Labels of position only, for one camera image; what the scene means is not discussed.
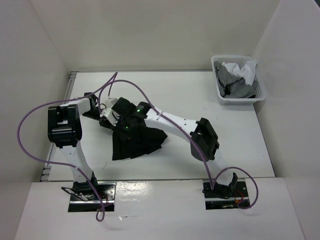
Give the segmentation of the white plastic laundry basket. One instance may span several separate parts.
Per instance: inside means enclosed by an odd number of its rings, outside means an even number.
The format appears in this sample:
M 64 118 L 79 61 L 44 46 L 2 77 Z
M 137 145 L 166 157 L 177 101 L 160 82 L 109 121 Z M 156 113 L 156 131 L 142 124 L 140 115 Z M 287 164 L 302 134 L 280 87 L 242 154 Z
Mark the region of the white plastic laundry basket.
M 211 58 L 220 105 L 252 105 L 266 99 L 257 64 L 253 58 L 242 55 L 216 55 Z

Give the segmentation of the grey skirt in basket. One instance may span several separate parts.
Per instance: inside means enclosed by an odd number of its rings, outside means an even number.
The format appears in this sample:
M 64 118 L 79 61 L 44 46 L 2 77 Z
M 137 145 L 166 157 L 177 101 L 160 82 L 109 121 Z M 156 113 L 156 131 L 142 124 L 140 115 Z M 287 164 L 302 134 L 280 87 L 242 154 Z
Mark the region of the grey skirt in basket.
M 227 99 L 254 99 L 255 90 L 245 79 L 230 74 L 218 61 L 213 63 L 220 95 Z

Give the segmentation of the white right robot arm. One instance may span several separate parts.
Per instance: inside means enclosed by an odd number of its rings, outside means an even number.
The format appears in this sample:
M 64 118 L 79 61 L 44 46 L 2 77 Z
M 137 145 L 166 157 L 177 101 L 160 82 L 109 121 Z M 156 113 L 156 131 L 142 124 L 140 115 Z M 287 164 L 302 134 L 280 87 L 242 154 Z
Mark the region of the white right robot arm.
M 213 165 L 215 174 L 209 174 L 210 186 L 218 197 L 226 199 L 236 190 L 238 177 L 224 159 L 218 135 L 206 118 L 192 120 L 160 110 L 150 102 L 134 105 L 121 97 L 102 111 L 112 130 L 130 141 L 139 127 L 147 132 L 170 133 L 190 144 L 191 155 L 204 163 L 206 169 Z

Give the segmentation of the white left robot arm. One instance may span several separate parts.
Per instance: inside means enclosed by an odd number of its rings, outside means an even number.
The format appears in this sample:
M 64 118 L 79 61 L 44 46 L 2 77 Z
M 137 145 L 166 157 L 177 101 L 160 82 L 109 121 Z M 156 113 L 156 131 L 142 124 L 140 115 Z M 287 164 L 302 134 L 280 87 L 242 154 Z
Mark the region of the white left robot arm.
M 50 106 L 47 111 L 47 135 L 50 142 L 64 154 L 73 175 L 72 189 L 88 200 L 104 195 L 104 185 L 99 185 L 93 170 L 89 167 L 81 146 L 83 136 L 80 116 L 100 119 L 96 107 L 98 98 L 86 92 L 81 99 Z

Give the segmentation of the black pleated skirt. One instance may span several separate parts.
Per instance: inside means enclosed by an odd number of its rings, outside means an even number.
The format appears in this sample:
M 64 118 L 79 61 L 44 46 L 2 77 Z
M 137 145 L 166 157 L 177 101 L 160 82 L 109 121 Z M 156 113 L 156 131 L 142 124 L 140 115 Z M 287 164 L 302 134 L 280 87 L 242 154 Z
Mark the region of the black pleated skirt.
M 160 129 L 139 125 L 123 132 L 112 133 L 112 160 L 134 159 L 162 148 L 168 135 Z

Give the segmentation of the white garment in basket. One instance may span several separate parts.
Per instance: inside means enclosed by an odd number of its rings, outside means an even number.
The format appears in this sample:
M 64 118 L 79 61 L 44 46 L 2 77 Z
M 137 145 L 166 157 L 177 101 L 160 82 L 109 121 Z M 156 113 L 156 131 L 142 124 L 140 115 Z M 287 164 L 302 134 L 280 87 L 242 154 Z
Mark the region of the white garment in basket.
M 225 63 L 222 65 L 226 68 L 226 70 L 233 76 L 244 78 L 245 84 L 252 86 L 256 76 L 256 60 L 246 61 L 242 68 L 239 67 L 237 63 Z

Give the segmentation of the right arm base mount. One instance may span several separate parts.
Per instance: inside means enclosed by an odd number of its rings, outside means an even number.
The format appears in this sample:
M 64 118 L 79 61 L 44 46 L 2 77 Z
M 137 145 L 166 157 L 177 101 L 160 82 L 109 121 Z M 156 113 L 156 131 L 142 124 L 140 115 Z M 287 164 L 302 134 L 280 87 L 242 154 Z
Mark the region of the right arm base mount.
M 247 185 L 243 179 L 236 183 L 232 193 L 229 193 L 228 191 L 222 193 L 222 190 L 218 189 L 217 183 L 215 184 L 214 189 L 211 189 L 209 181 L 203 181 L 202 185 L 206 210 L 238 209 L 238 206 L 241 208 L 250 206 Z

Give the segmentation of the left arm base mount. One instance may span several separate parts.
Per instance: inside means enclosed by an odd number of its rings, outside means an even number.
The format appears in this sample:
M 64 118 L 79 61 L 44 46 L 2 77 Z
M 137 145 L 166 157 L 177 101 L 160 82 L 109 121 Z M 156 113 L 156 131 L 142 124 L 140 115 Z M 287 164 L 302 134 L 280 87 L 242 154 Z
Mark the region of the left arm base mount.
M 106 212 L 113 212 L 115 210 L 116 183 L 96 184 L 95 189 L 99 197 L 88 183 L 80 186 L 74 182 L 72 187 L 62 186 L 61 190 L 70 196 L 68 212 L 96 212 L 102 208 L 100 200 L 102 200 Z

